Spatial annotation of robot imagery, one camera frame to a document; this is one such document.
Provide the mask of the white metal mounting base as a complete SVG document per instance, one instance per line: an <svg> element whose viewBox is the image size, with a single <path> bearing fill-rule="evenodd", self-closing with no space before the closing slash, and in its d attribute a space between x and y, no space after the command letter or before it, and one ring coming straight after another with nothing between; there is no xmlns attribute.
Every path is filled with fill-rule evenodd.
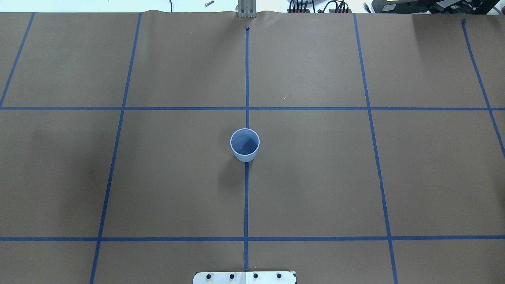
<svg viewBox="0 0 505 284"><path fill-rule="evenodd" d="M297 284L297 277L291 271L201 272L193 284Z"/></svg>

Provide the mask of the light blue plastic cup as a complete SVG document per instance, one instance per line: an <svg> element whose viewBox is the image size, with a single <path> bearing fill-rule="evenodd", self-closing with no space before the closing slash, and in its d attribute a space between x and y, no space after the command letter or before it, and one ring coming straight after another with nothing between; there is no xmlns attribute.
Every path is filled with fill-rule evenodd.
<svg viewBox="0 0 505 284"><path fill-rule="evenodd" d="M258 153L260 137L256 131L250 128L240 128L231 135L230 148L238 160L249 163Z"/></svg>

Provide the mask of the black equipment box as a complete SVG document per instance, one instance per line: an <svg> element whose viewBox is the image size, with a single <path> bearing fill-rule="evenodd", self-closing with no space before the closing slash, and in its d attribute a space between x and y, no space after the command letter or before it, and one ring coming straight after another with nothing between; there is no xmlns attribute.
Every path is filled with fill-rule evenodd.
<svg viewBox="0 0 505 284"><path fill-rule="evenodd" d="M499 0L372 0L376 14L488 14Z"/></svg>

